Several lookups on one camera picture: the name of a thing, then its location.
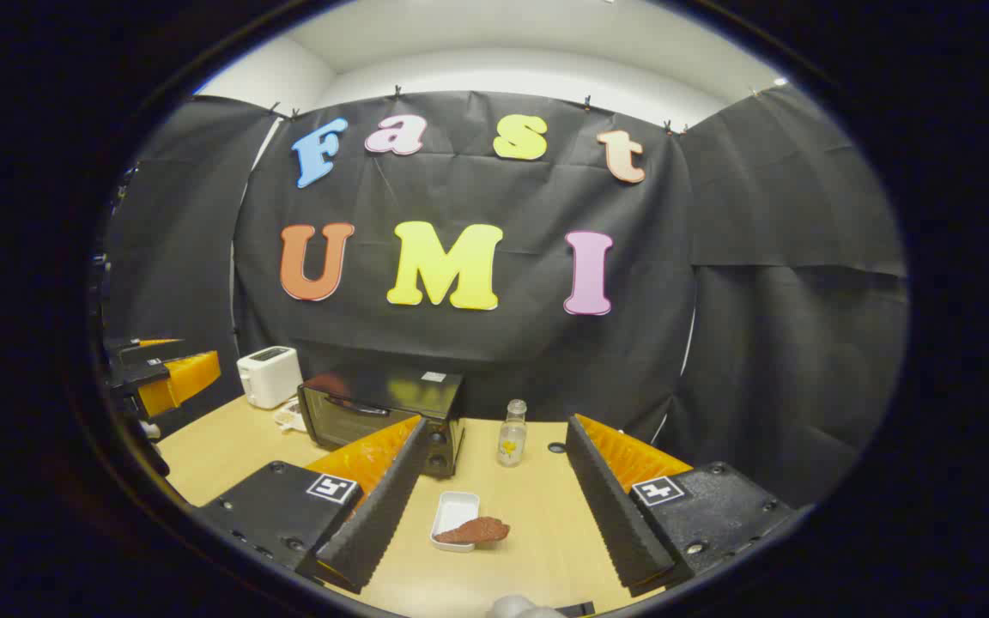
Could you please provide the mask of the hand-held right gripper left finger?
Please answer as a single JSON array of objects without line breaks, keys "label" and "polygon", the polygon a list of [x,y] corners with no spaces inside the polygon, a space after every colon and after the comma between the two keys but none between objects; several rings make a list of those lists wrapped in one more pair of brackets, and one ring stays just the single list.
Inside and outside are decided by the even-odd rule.
[{"label": "hand-held right gripper left finger", "polygon": [[272,461],[197,509],[216,531],[302,578],[368,585],[427,460],[411,417],[306,467]]}]

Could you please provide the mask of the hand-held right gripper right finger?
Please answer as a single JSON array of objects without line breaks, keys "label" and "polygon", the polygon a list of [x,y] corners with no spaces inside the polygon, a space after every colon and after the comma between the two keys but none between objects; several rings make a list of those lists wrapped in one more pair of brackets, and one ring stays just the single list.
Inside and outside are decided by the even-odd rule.
[{"label": "hand-held right gripper right finger", "polygon": [[584,415],[568,419],[565,446],[617,578],[633,596],[717,572],[796,517],[729,463],[695,467]]}]

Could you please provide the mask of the brown meat slice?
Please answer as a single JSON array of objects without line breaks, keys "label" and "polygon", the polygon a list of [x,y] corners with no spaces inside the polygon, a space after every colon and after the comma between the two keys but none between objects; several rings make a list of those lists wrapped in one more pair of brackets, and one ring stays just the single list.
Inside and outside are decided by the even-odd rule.
[{"label": "brown meat slice", "polygon": [[457,525],[451,530],[437,533],[433,540],[452,545],[471,545],[498,542],[509,536],[511,527],[498,518],[484,516]]}]

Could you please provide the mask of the black electric oven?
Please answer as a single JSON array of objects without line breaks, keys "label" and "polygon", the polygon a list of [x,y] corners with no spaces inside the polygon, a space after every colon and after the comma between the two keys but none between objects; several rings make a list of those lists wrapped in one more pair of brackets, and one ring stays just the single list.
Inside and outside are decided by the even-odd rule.
[{"label": "black electric oven", "polygon": [[297,391],[307,433],[327,450],[423,417],[424,475],[450,478],[464,437],[463,376],[350,364],[312,376]]}]

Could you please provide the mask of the white rectangular dish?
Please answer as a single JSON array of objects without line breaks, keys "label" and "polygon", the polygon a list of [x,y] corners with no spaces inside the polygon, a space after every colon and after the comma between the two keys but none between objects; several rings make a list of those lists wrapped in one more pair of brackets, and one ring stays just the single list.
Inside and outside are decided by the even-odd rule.
[{"label": "white rectangular dish", "polygon": [[459,492],[459,490],[445,490],[445,492],[440,493],[431,532],[429,532],[429,541],[433,547],[437,550],[456,553],[468,553],[474,550],[475,543],[440,542],[436,537],[478,518],[480,516],[480,504],[482,504],[480,496],[474,493]]}]

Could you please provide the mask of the clear glass bottle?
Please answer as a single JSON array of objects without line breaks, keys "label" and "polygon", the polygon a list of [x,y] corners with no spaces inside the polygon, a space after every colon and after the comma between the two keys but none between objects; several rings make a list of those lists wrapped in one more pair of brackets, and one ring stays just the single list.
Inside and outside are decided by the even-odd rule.
[{"label": "clear glass bottle", "polygon": [[507,415],[500,427],[497,443],[497,461],[503,467],[518,466],[525,457],[526,412],[525,400],[513,399],[507,403]]}]

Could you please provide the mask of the white toaster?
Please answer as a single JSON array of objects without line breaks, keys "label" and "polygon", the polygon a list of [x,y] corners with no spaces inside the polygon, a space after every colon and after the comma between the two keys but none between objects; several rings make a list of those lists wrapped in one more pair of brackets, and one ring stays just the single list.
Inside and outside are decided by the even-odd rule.
[{"label": "white toaster", "polygon": [[237,375],[247,402],[259,409],[275,409],[297,395],[302,377],[297,351],[270,347],[240,357]]}]

